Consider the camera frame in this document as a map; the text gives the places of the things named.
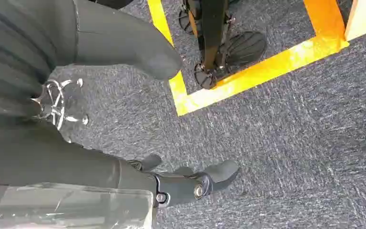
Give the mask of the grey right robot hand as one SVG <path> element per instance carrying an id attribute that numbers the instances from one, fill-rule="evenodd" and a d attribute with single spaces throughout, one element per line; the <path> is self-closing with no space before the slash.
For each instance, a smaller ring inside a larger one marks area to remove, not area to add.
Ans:
<path id="1" fill-rule="evenodd" d="M 127 160 L 68 143 L 39 118 L 36 99 L 58 66 L 134 66 L 170 80 L 181 70 L 175 48 L 152 24 L 89 0 L 0 0 L 0 185 L 37 183 L 148 190 L 166 205 L 225 189 L 232 160 L 202 172 L 156 174 Z"/>

